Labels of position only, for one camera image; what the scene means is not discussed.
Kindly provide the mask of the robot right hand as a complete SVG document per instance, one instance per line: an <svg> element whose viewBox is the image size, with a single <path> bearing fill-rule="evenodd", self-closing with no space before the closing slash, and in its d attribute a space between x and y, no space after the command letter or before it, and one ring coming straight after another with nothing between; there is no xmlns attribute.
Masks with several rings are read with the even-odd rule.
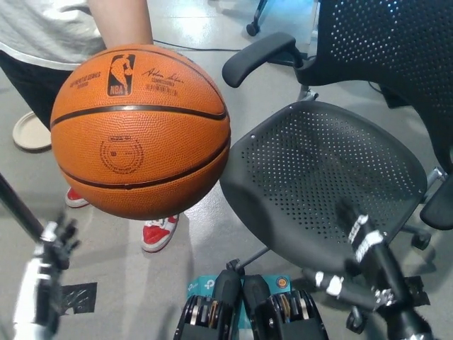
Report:
<svg viewBox="0 0 453 340"><path fill-rule="evenodd" d="M401 267L372 218L346 199L337 203L336 213L367 286L320 269L304 268L305 278L327 295L366 311L413 309L413 296Z"/></svg>

